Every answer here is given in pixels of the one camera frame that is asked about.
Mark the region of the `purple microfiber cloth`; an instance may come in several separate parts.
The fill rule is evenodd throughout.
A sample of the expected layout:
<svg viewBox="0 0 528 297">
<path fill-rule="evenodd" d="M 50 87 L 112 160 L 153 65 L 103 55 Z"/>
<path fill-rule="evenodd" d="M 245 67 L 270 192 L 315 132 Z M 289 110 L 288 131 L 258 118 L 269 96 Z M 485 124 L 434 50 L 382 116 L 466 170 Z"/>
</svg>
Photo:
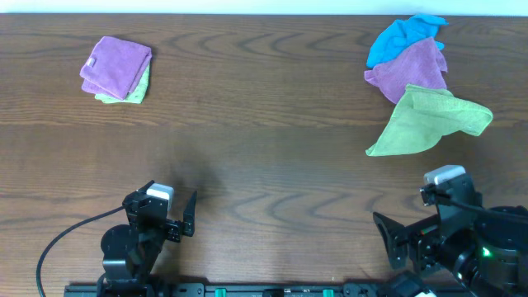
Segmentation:
<svg viewBox="0 0 528 297">
<path fill-rule="evenodd" d="M 151 58 L 148 46 L 103 36 L 81 68 L 82 90 L 123 101 L 138 86 Z"/>
</svg>

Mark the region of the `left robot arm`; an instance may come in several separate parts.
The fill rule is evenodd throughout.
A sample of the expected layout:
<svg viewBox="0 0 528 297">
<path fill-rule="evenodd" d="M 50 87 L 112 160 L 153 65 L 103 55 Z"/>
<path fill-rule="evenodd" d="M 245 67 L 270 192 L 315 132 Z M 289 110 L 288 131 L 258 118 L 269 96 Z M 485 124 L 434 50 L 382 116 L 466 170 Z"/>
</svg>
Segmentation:
<svg viewBox="0 0 528 297">
<path fill-rule="evenodd" d="M 154 181 L 128 194 L 122 206 L 127 224 L 109 229 L 102 237 L 104 275 L 98 296 L 169 296 L 171 286 L 151 275 L 166 241 L 179 243 L 195 232 L 197 193 L 193 192 L 183 219 L 167 217 L 174 189 Z"/>
</svg>

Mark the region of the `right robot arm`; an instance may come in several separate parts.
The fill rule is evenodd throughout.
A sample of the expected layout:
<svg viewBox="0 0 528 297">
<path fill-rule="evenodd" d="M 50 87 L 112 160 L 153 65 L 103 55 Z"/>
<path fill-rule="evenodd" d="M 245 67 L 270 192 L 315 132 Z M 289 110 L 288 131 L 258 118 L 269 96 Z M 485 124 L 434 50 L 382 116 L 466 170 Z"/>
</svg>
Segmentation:
<svg viewBox="0 0 528 297">
<path fill-rule="evenodd" d="M 373 220 L 394 269 L 412 263 L 414 275 L 442 269 L 474 296 L 527 294 L 527 209 L 485 209 L 467 173 L 420 190 L 436 214 L 405 226 L 375 212 Z"/>
</svg>

